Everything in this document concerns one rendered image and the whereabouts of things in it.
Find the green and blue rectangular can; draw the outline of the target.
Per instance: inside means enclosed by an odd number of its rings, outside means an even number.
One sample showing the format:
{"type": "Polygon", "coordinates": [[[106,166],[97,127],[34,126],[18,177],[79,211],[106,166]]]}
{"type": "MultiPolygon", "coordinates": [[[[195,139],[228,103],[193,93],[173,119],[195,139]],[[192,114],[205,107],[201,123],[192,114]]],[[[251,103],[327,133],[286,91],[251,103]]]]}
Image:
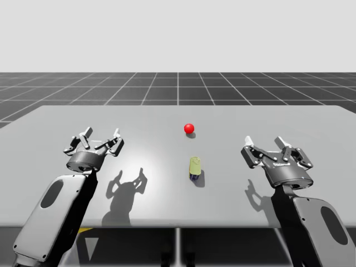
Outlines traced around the green and blue rectangular can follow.
{"type": "Polygon", "coordinates": [[[201,160],[199,157],[192,157],[189,164],[189,175],[191,181],[196,181],[201,175],[201,160]]]}

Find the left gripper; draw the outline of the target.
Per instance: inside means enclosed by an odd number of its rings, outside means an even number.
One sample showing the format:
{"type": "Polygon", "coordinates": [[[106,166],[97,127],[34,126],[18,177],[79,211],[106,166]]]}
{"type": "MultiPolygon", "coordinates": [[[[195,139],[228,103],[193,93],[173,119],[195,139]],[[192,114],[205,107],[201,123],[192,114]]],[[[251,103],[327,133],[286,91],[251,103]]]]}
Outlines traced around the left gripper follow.
{"type": "Polygon", "coordinates": [[[88,127],[84,132],[79,133],[77,136],[72,136],[69,146],[63,150],[66,155],[72,155],[66,163],[69,170],[74,172],[94,170],[95,172],[98,172],[103,165],[106,155],[114,157],[119,155],[124,145],[124,140],[120,135],[119,128],[115,129],[112,138],[101,141],[98,145],[94,146],[96,153],[90,151],[77,152],[80,145],[86,150],[90,148],[88,139],[92,133],[92,127],[88,127]]]}

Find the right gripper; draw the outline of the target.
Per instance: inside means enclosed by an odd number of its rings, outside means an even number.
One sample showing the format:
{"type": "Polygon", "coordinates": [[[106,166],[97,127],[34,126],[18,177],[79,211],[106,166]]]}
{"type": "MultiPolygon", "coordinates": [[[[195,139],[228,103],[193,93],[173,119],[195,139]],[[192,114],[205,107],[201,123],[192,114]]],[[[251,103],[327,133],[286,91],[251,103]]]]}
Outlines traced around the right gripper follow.
{"type": "Polygon", "coordinates": [[[293,190],[299,190],[314,183],[306,172],[313,164],[301,148],[292,146],[278,136],[274,142],[281,151],[270,152],[270,159],[267,151],[255,147],[250,136],[246,136],[244,141],[241,154],[245,162],[251,169],[262,166],[271,187],[285,185],[293,190]]]}

